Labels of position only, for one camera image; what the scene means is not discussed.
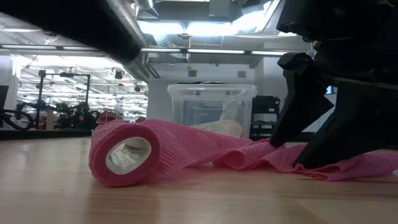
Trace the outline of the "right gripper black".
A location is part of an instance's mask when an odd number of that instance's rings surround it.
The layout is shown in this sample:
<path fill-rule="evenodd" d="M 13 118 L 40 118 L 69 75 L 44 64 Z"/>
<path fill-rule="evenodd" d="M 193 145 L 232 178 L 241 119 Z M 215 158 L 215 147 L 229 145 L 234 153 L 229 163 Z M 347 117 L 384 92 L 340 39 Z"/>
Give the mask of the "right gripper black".
<path fill-rule="evenodd" d="M 397 1 L 286 0 L 277 30 L 315 43 L 315 61 L 330 76 L 397 84 Z M 334 107 L 314 60 L 287 53 L 288 94 L 270 137 L 280 147 Z"/>

